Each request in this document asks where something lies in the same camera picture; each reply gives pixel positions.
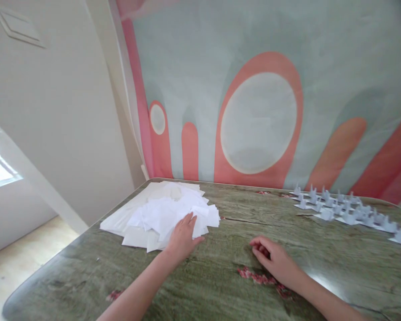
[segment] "white wall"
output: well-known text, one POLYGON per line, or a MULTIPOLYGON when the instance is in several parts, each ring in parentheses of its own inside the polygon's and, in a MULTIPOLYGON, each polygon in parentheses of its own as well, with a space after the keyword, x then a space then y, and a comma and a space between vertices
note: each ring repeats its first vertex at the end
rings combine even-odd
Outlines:
POLYGON ((47 47, 9 38, 0 25, 0 127, 91 225, 127 197, 134 184, 107 66, 86 4, 0 4, 33 20, 47 47))
POLYGON ((0 187, 0 250, 56 215, 27 180, 0 187))
MULTIPOLYGON (((86 0, 86 3, 106 59, 129 167, 131 169, 134 186, 138 187, 145 182, 145 177, 141 170, 141 165, 143 164, 140 154, 141 150, 135 139, 135 132, 132 126, 133 119, 129 106, 129 95, 133 94, 135 100, 136 95, 135 92, 132 93, 132 91, 127 90, 125 74, 123 72, 123 59, 121 57, 116 29, 108 1, 86 0)), ((126 59, 129 64, 129 57, 127 54, 126 59)))

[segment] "light switch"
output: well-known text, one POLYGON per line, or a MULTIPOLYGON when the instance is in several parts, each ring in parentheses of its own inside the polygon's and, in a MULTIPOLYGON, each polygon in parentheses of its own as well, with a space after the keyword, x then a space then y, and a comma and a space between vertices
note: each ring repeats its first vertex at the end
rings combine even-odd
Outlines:
POLYGON ((36 27, 28 17, 0 5, 0 23, 9 37, 45 48, 36 27))

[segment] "wall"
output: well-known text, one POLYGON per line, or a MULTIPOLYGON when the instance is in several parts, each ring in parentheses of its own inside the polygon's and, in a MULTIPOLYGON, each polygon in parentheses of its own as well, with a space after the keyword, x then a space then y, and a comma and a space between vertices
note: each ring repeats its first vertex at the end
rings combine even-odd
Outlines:
POLYGON ((0 3, 31 18, 46 44, 43 49, 9 38, 0 25, 0 127, 68 208, 91 225, 134 184, 86 4, 0 3))
POLYGON ((123 73, 123 61, 110 6, 107 1, 103 0, 86 0, 86 3, 106 59, 126 155, 134 186, 138 187, 145 182, 145 177, 141 170, 143 161, 141 160, 140 150, 135 140, 135 132, 132 126, 129 94, 123 73))
POLYGON ((401 203, 401 0, 127 2, 150 176, 401 203))
POLYGON ((0 250, 56 215, 27 180, 0 187, 0 250))

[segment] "left hand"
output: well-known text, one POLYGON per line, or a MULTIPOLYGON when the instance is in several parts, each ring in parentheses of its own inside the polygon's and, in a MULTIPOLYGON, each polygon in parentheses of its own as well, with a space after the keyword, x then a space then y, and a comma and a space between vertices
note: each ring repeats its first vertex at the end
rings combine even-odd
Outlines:
POLYGON ((168 253, 177 263, 184 261, 194 251, 196 245, 205 240, 203 236, 192 239, 196 219, 197 216, 193 217, 193 213, 189 213, 179 221, 164 249, 164 252, 168 253))

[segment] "forearm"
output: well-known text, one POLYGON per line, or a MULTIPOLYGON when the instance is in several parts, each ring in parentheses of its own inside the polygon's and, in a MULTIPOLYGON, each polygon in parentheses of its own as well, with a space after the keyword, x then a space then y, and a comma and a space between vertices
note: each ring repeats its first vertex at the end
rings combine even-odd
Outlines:
POLYGON ((167 252, 159 253, 98 321, 141 320, 156 292, 178 263, 167 252))
POLYGON ((301 285, 302 286, 296 290, 296 292, 315 306, 328 321, 367 320, 361 313, 308 275, 303 276, 301 285))

